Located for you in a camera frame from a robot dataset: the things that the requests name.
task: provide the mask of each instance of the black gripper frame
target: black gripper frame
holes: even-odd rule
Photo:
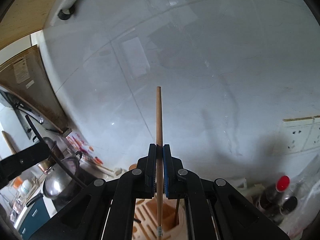
[[[218,186],[216,180],[183,169],[181,160],[171,157],[169,145],[163,154],[164,190],[169,199],[185,200],[188,240],[289,239],[228,182]],[[136,199],[154,196],[155,172],[156,145],[150,144],[137,169],[107,182],[96,179],[30,240],[132,239]]]
[[[184,198],[188,240],[289,240],[228,182],[219,179],[218,186],[217,179],[201,179],[183,169],[181,160],[171,157],[168,144],[163,155],[166,197]]]

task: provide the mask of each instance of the label sticker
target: label sticker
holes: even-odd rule
[[[158,237],[162,236],[162,226],[157,227]]]
[[[34,80],[31,80],[28,84],[26,84],[26,89],[31,87],[34,83],[35,83]]]
[[[26,58],[19,59],[13,63],[14,75],[18,84],[30,78]]]

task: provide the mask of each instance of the cabinet door handle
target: cabinet door handle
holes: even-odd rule
[[[36,209],[36,210],[33,212],[32,216],[34,217],[37,213],[38,213],[38,210]]]

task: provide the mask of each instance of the paper notice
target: paper notice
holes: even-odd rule
[[[30,78],[26,58],[13,63],[14,75],[18,84]]]

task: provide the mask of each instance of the blue cabinet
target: blue cabinet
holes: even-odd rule
[[[21,224],[19,233],[23,240],[28,240],[30,236],[44,225],[50,216],[47,212],[43,199],[38,199],[31,207],[26,218]]]

